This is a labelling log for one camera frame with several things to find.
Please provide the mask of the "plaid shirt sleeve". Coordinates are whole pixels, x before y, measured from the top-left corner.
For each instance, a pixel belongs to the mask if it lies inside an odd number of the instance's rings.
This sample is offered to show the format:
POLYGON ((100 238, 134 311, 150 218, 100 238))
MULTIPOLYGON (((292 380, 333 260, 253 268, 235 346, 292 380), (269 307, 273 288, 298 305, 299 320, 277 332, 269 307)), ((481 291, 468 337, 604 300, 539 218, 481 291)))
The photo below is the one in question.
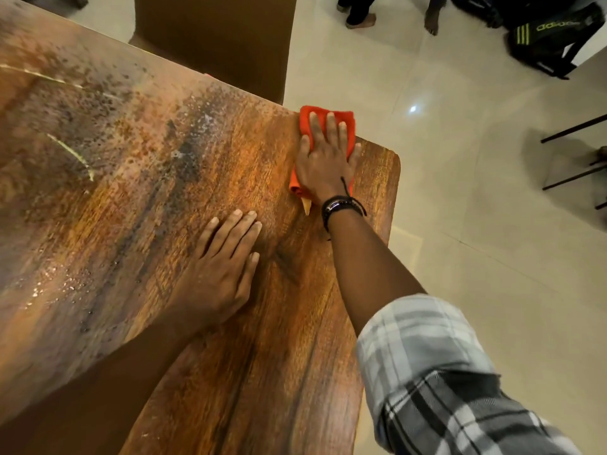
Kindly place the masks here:
POLYGON ((509 397, 463 313, 398 298, 363 327, 356 355, 376 443, 394 455, 581 455, 509 397))

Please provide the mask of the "person's left forearm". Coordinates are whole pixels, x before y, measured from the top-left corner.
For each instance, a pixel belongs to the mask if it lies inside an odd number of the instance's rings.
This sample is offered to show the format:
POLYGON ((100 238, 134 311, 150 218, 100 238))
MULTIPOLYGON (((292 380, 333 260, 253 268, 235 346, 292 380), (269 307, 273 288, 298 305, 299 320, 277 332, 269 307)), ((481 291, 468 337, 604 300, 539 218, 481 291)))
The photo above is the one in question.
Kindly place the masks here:
POLYGON ((0 425, 0 455, 118 455, 185 347, 214 324, 171 309, 66 385, 0 425))

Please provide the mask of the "brown chair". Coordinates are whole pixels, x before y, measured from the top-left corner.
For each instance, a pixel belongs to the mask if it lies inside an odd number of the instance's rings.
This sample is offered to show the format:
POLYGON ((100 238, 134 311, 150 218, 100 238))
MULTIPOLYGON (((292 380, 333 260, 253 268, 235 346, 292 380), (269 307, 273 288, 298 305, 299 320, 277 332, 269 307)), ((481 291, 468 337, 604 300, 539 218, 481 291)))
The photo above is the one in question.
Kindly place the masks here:
POLYGON ((297 0, 134 0, 130 44, 284 103, 297 0))

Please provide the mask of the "person's right forearm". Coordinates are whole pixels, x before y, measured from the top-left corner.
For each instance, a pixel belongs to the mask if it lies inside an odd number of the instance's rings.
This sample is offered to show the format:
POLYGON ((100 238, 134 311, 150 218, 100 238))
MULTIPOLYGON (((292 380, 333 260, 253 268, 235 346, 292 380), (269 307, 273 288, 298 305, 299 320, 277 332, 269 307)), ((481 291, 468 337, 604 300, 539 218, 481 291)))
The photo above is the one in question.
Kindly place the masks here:
POLYGON ((401 297, 427 293, 353 209, 333 212, 328 231, 340 296, 357 337, 384 306, 401 297))

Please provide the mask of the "black wristband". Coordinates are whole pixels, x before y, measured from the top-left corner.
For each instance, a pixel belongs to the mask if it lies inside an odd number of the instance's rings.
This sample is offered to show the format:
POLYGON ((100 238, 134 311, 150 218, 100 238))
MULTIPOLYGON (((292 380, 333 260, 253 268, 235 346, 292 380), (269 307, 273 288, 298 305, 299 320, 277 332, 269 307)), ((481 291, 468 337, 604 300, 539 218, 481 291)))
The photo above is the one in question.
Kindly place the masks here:
POLYGON ((323 228, 329 233, 329 220, 333 214, 342 210, 353 210, 360 216, 368 216, 368 213, 363 204, 350 193, 349 186, 345 183, 344 177, 340 177, 340 181, 344 186, 345 195, 335 195, 328 198, 321 206, 321 218, 323 228))

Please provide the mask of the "person's right hand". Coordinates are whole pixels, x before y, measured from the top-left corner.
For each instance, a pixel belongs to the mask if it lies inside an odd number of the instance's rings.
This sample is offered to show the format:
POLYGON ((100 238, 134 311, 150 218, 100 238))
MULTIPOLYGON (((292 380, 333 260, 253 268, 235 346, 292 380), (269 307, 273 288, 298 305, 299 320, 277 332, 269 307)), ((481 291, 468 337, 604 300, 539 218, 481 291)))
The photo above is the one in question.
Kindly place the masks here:
POLYGON ((340 177, 350 187, 354 175, 350 175, 347 166, 348 155, 348 128, 345 122, 339 125, 339 153, 330 151, 327 144, 325 127, 322 128, 320 119, 315 112, 308 118, 310 126, 310 156, 307 166, 297 167, 295 172, 301 189, 309 196, 311 201, 321 206, 328 198, 335 195, 345 195, 344 186, 340 177))

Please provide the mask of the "person's left hand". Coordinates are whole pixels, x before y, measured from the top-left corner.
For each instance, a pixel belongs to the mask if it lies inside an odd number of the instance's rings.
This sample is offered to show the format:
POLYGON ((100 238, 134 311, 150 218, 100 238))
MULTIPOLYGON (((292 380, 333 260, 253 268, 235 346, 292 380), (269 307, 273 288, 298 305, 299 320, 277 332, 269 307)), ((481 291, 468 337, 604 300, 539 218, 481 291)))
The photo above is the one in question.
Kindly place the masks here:
MULTIPOLYGON (((236 291, 245 263, 223 262, 223 225, 229 216, 219 220, 205 255, 194 259, 193 252, 171 298, 170 308, 177 319, 195 331, 223 323, 244 306, 237 305, 236 291)), ((256 219, 256 225, 258 239, 261 221, 256 219)))

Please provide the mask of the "black backpack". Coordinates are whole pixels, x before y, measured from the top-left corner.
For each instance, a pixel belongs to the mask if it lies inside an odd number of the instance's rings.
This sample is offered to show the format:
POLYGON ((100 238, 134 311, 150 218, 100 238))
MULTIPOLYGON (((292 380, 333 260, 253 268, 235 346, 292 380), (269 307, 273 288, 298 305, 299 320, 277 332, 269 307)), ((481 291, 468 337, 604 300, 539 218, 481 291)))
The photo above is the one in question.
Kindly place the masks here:
POLYGON ((607 28, 607 0, 451 0, 489 28, 504 28, 510 56, 568 80, 584 46, 607 28))

